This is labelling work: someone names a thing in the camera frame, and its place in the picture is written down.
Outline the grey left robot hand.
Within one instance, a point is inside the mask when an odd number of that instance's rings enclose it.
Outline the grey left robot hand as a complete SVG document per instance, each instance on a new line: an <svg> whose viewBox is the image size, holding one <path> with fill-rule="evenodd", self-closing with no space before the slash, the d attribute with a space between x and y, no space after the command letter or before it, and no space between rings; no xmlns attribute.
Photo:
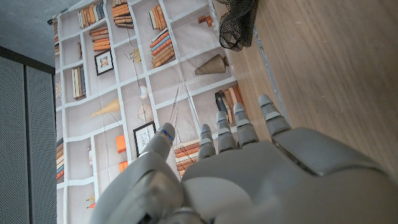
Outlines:
<svg viewBox="0 0 398 224"><path fill-rule="evenodd" d="M103 192L91 223L396 223L397 181L377 162L325 134L292 128L267 95L258 99L270 140L260 141L241 103L237 135L216 116L198 158L178 179L166 160L165 123Z"/></svg>

